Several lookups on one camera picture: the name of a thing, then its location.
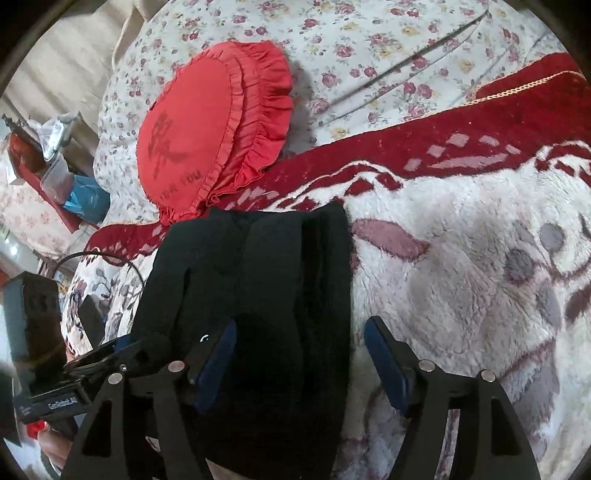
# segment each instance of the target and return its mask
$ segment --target black clamp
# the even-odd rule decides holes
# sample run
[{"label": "black clamp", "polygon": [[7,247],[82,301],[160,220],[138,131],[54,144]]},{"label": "black clamp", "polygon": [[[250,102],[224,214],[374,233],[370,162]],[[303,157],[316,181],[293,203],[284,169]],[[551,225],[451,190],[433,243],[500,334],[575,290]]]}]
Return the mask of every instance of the black clamp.
[{"label": "black clamp", "polygon": [[433,480],[447,411],[460,410],[449,480],[539,480],[531,446],[495,374],[445,373],[390,334],[379,316],[365,325],[365,344],[392,406],[411,419],[389,480]]},{"label": "black clamp", "polygon": [[[215,396],[236,343],[236,325],[225,323],[205,336],[184,361],[130,378],[107,377],[80,427],[63,480],[213,480],[200,439],[186,429],[189,418]],[[159,455],[147,442],[153,412]]]}]

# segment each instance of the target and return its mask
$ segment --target black cloth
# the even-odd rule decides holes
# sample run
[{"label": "black cloth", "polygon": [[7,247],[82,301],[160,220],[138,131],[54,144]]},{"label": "black cloth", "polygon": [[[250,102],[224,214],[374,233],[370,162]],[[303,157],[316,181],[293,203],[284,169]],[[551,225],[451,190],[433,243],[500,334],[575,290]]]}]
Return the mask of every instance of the black cloth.
[{"label": "black cloth", "polygon": [[257,480],[329,478],[349,382],[351,236],[333,202],[312,212],[225,212],[175,224],[132,336],[157,332],[182,359],[222,319],[237,342],[198,416],[208,459]]}]

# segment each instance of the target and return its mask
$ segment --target black cable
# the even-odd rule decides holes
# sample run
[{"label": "black cable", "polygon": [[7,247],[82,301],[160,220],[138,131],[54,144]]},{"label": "black cable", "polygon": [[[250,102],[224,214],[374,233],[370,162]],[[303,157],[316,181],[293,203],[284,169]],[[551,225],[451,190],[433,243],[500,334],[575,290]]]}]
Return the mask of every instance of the black cable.
[{"label": "black cable", "polygon": [[144,291],[144,288],[146,288],[146,282],[144,281],[144,278],[142,277],[142,274],[139,272],[138,267],[136,267],[131,260],[127,260],[126,258],[120,256],[120,255],[115,255],[115,254],[107,254],[104,252],[91,252],[88,250],[84,250],[82,252],[77,252],[75,254],[71,254],[68,255],[67,257],[62,258],[61,260],[59,260],[56,263],[56,266],[53,267],[53,269],[51,270],[51,274],[49,275],[49,278],[53,279],[53,277],[56,276],[57,273],[57,269],[60,268],[64,263],[66,263],[68,260],[71,260],[72,258],[76,258],[76,257],[84,257],[85,255],[96,255],[97,257],[105,257],[105,258],[114,258],[116,260],[122,261],[123,263],[128,264],[129,266],[131,266],[135,272],[138,274],[139,280],[140,282],[142,282],[142,292]]}]

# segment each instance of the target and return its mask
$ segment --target red ruffled pillow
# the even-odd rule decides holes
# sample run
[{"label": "red ruffled pillow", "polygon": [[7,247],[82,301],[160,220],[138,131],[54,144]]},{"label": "red ruffled pillow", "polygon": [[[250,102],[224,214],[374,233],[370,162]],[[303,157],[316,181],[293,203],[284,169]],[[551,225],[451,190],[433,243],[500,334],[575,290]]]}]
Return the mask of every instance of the red ruffled pillow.
[{"label": "red ruffled pillow", "polygon": [[285,143],[291,73],[273,43],[224,42],[182,67],[139,131],[139,180],[170,224],[260,178]]}]

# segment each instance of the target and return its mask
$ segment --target blue bag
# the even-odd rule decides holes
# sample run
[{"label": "blue bag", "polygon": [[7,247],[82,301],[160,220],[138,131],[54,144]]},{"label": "blue bag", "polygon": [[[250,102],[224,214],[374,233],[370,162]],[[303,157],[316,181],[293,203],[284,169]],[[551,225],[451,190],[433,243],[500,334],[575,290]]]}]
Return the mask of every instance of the blue bag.
[{"label": "blue bag", "polygon": [[111,196],[99,187],[95,179],[74,175],[74,188],[64,203],[66,210],[96,224],[105,219],[110,206]]}]

